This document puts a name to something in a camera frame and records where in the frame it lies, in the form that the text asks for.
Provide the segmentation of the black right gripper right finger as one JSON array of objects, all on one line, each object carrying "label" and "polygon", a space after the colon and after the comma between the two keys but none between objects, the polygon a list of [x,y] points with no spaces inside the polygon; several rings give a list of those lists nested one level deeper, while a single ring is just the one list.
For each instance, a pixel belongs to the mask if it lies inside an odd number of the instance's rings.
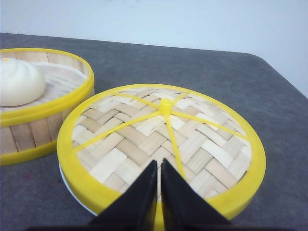
[{"label": "black right gripper right finger", "polygon": [[166,231],[230,231],[231,222],[201,198],[163,159],[161,196]]}]

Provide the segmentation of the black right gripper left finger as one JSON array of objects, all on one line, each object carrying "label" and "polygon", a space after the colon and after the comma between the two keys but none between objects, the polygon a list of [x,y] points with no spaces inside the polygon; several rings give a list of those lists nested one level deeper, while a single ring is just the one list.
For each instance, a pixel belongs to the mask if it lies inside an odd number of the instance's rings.
[{"label": "black right gripper left finger", "polygon": [[157,162],[152,161],[131,186],[89,223],[91,231],[152,231],[157,203]]}]

